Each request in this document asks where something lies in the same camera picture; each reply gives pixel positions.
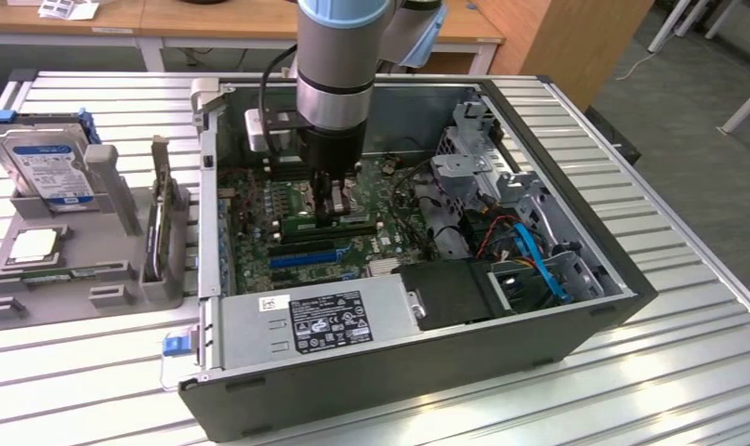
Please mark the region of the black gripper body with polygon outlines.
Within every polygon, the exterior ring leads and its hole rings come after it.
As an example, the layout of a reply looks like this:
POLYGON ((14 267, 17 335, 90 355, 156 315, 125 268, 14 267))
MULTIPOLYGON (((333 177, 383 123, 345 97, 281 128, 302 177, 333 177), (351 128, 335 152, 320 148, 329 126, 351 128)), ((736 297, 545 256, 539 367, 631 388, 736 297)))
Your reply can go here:
POLYGON ((344 174, 359 161, 363 150, 363 125, 340 131, 318 127, 302 130, 302 161, 327 174, 344 174))

